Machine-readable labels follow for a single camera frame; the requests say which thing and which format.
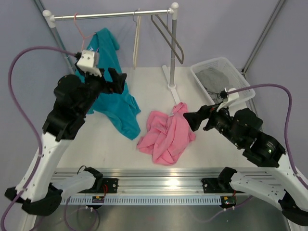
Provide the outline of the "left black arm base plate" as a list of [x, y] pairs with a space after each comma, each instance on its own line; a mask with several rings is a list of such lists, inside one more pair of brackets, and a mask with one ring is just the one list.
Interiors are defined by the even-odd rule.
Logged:
[[93, 186], [90, 193], [115, 194], [118, 189], [118, 178], [103, 178], [102, 182]]

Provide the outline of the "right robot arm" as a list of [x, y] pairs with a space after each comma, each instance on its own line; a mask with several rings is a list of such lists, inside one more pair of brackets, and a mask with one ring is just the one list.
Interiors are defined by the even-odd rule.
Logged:
[[206, 120], [204, 131], [216, 129], [242, 150], [249, 162], [265, 168], [281, 184], [279, 187], [270, 186], [225, 167], [217, 178], [221, 190], [250, 194], [276, 207], [291, 222], [307, 226], [308, 190], [293, 172], [284, 147], [275, 138], [260, 131], [262, 119], [248, 108], [231, 116], [228, 108], [219, 108], [217, 104], [204, 105], [197, 112], [184, 113], [183, 116], [193, 131]]

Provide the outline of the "white and metal clothes rack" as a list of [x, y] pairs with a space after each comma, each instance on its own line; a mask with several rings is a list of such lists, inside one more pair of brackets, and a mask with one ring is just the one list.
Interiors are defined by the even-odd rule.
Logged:
[[[60, 48], [64, 48], [64, 44], [62, 43], [62, 39], [60, 38], [57, 29], [56, 29], [56, 21], [64, 21], [64, 20], [73, 20], [74, 15], [68, 16], [55, 16], [49, 10], [43, 8], [42, 16], [44, 17], [48, 27], [50, 28], [52, 34], [55, 36], [55, 40], [57, 45]], [[166, 41], [168, 46], [171, 49], [171, 57], [170, 57], [170, 67], [166, 65], [162, 66], [163, 73], [165, 75], [167, 81], [167, 88], [170, 90], [172, 97], [174, 99], [175, 104], [180, 103], [180, 98], [177, 93], [176, 83], [175, 83], [175, 64], [176, 60], [180, 64], [184, 62], [184, 52], [179, 42], [176, 39], [177, 33], [177, 19], [178, 19], [178, 11], [179, 4], [174, 2], [171, 6], [166, 10], [148, 10], [148, 11], [138, 11], [134, 14], [135, 11], [131, 12], [116, 12], [116, 13], [97, 13], [97, 14], [81, 14], [77, 16], [77, 19], [100, 19], [100, 18], [116, 18], [116, 17], [132, 17], [134, 15], [134, 19], [137, 16], [146, 16], [149, 15], [151, 17], [151, 22], [161, 34], [163, 39]]]

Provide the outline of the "pink t shirt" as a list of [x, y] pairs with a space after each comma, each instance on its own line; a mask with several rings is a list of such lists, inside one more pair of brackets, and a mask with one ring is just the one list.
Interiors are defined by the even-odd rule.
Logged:
[[175, 105], [170, 114], [154, 110], [147, 119], [147, 133], [140, 138], [137, 149], [152, 156], [152, 162], [171, 166], [187, 146], [196, 139], [183, 114], [188, 112], [186, 103]]

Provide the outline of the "grey cloth in basket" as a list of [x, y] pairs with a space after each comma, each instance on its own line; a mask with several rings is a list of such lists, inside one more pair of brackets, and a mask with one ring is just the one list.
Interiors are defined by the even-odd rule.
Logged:
[[212, 67], [196, 73], [196, 76], [215, 104], [223, 101], [220, 96], [222, 91], [233, 88], [228, 77]]

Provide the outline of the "white plastic basket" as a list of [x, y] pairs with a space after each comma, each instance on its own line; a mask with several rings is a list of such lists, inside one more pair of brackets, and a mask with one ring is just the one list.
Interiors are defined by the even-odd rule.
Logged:
[[233, 85], [235, 89], [241, 89], [244, 87], [250, 86], [250, 84], [246, 81], [246, 79], [241, 75], [241, 73], [234, 67], [234, 65], [225, 57], [213, 58], [210, 60], [202, 61], [197, 64], [194, 64], [190, 67], [190, 72], [192, 73], [197, 85], [204, 93], [205, 97], [212, 103], [213, 100], [202, 86], [201, 82], [196, 76], [196, 73], [208, 69], [208, 68], [215, 68], [221, 72], [223, 72], [229, 79], [229, 82]]

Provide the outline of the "aluminium mounting rail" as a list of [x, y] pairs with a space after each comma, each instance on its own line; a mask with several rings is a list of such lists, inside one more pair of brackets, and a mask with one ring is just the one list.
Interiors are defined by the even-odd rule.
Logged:
[[[118, 194], [201, 194], [201, 179], [216, 178], [223, 168], [97, 168], [104, 178], [117, 178]], [[260, 182], [279, 186], [268, 171], [240, 168], [244, 175]], [[51, 181], [58, 182], [72, 177], [77, 168], [57, 168]]]

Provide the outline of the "teal t shirt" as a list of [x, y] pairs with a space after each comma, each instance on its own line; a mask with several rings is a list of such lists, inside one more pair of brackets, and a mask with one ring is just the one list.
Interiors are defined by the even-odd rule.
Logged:
[[[87, 47], [87, 50], [99, 53], [98, 67], [104, 69], [103, 76], [107, 81], [112, 80], [108, 68], [115, 69], [119, 74], [122, 72], [116, 53], [119, 49], [119, 43], [107, 28], [96, 32]], [[141, 110], [129, 93], [127, 83], [122, 94], [100, 94], [88, 114], [95, 112], [106, 115], [114, 127], [130, 140], [135, 139], [141, 131], [136, 119]]]

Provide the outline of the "cream hanger with metal hook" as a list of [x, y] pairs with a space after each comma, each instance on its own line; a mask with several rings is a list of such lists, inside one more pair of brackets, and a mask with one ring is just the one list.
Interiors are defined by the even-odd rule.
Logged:
[[135, 22], [136, 30], [135, 30], [135, 39], [134, 39], [134, 49], [133, 49], [133, 69], [136, 69], [137, 67], [137, 60], [138, 60], [138, 52], [139, 52], [139, 38], [140, 38], [140, 27], [141, 27], [141, 17], [137, 16], [136, 19], [134, 19], [133, 15], [133, 21]]

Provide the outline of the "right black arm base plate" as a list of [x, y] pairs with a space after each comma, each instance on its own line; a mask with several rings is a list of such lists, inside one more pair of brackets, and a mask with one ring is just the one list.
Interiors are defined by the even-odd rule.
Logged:
[[234, 189], [230, 185], [231, 180], [202, 178], [201, 183], [204, 193], [234, 193]]

